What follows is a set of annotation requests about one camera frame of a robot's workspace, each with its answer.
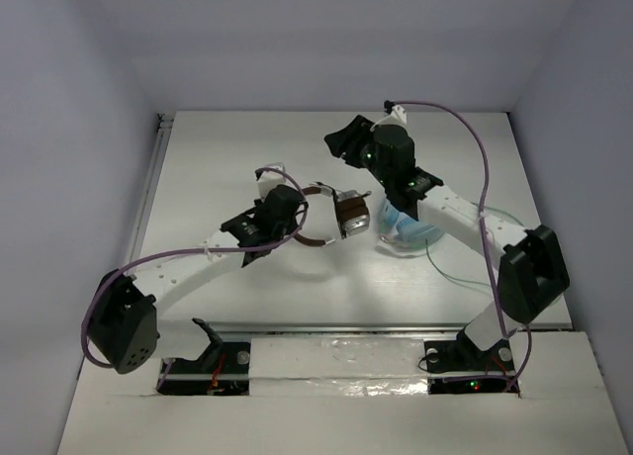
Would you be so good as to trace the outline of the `brown silver headphones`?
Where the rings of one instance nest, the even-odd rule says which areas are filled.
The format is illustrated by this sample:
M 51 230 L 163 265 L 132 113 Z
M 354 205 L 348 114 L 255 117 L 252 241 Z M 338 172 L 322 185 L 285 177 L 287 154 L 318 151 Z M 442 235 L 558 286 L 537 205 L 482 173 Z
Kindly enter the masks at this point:
M 322 195 L 331 199 L 338 235 L 330 238 L 310 238 L 297 233 L 294 240 L 299 244 L 311 248 L 325 247 L 369 229 L 371 214 L 366 199 L 372 195 L 371 191 L 341 191 L 322 182 L 315 182 L 304 188 L 303 193 L 305 196 Z

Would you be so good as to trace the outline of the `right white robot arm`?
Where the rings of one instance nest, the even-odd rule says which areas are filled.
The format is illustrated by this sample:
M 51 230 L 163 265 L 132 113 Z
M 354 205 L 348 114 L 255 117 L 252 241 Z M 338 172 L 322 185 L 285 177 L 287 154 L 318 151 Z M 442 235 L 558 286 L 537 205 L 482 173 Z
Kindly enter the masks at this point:
M 555 232 L 487 220 L 483 209 L 454 193 L 415 161 L 413 139 L 403 123 L 375 125 L 357 116 L 324 141 L 332 156 L 366 169 L 399 211 L 451 235 L 485 259 L 493 302 L 452 340 L 428 341 L 426 372 L 479 372 L 508 335 L 529 326 L 570 286 Z

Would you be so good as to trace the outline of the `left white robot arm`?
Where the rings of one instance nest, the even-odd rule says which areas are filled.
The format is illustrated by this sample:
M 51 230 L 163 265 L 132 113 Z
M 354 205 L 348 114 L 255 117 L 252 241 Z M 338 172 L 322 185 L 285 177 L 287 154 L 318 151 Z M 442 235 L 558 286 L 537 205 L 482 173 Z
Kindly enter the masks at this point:
M 305 196 L 278 185 L 200 246 L 146 256 L 102 277 L 81 325 L 84 356 L 128 374 L 156 350 L 159 319 L 212 280 L 269 255 L 299 230 Z

